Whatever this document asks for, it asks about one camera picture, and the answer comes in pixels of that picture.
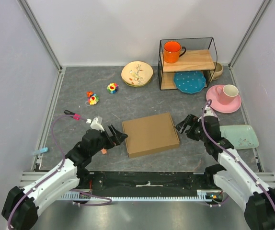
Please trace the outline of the brown cardboard box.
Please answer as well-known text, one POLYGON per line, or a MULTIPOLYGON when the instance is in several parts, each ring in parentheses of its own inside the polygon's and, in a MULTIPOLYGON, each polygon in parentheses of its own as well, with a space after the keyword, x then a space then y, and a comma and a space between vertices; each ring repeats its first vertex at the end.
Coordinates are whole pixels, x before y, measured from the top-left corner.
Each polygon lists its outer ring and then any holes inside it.
POLYGON ((178 148, 180 140, 170 113, 122 122, 129 158, 143 157, 178 148))

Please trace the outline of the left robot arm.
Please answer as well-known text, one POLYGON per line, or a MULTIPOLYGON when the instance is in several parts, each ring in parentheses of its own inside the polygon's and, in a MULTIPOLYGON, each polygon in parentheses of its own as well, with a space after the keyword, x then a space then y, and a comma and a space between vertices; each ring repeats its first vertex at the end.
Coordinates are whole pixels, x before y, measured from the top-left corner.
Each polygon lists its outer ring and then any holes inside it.
POLYGON ((111 135, 98 128, 87 130, 81 141, 52 170, 24 188, 15 186, 8 192, 1 212, 8 229, 31 229, 43 211, 63 194, 88 186, 90 172, 86 167, 92 157, 103 149, 119 146, 128 137, 113 125, 108 128, 111 135))

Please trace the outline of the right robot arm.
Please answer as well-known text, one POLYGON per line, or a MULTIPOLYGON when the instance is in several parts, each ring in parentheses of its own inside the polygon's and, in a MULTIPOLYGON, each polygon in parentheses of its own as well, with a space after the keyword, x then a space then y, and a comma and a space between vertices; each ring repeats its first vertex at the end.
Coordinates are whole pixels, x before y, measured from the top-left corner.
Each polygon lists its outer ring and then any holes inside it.
POLYGON ((207 153, 217 161, 205 169, 205 186, 222 189, 242 209, 250 229, 274 230, 275 188, 257 176, 222 136, 218 118, 189 114, 175 129, 192 140, 202 141, 207 153))

